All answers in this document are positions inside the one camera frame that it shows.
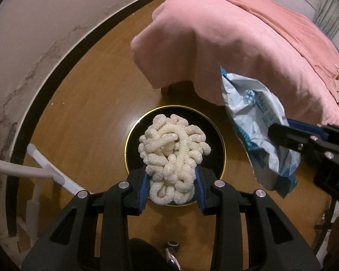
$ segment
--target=curled puff snack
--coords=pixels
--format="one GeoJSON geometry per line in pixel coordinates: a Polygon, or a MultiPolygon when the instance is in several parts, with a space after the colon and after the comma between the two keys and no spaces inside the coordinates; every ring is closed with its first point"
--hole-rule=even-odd
{"type": "Polygon", "coordinates": [[[193,198],[195,168],[202,162],[202,155],[211,152],[205,141],[204,132],[185,118],[176,114],[154,117],[139,138],[138,152],[151,177],[149,196],[155,204],[174,201],[182,205],[193,198]]]}

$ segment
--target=gray curtain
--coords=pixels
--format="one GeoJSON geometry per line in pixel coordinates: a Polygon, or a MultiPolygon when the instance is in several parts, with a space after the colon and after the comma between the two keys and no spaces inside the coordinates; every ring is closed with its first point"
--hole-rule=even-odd
{"type": "Polygon", "coordinates": [[[329,39],[333,39],[339,30],[339,1],[321,0],[313,22],[329,39]]]}

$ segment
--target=black baseboard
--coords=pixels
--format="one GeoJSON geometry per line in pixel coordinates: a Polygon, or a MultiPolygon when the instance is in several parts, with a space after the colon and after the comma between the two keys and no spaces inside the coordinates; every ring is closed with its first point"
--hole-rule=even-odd
{"type": "MultiPolygon", "coordinates": [[[[52,72],[35,97],[25,119],[21,125],[18,137],[14,144],[11,162],[23,164],[26,154],[26,147],[30,143],[36,125],[48,105],[50,99],[58,89],[61,82],[77,64],[77,62],[89,51],[107,32],[114,28],[132,13],[154,0],[138,0],[123,8],[113,16],[109,17],[101,25],[95,28],[90,34],[82,39],[71,52],[62,59],[59,65],[52,72]]],[[[16,235],[16,198],[18,194],[19,178],[8,176],[6,183],[6,221],[9,236],[16,235]]]]}

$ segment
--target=bed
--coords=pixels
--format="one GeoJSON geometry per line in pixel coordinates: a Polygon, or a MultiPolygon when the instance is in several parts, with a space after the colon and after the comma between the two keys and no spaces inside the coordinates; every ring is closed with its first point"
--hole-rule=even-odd
{"type": "Polygon", "coordinates": [[[265,84],[288,118],[339,125],[339,54],[305,16],[272,0],[166,0],[131,48],[153,88],[190,80],[223,105],[221,65],[265,84]]]}

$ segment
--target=blue logo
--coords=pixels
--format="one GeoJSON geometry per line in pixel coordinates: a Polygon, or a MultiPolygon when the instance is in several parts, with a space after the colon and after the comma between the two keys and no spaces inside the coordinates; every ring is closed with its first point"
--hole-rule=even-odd
{"type": "Polygon", "coordinates": [[[256,94],[255,91],[252,89],[248,89],[246,91],[246,95],[245,95],[245,101],[249,104],[255,104],[256,102],[256,94]]]}

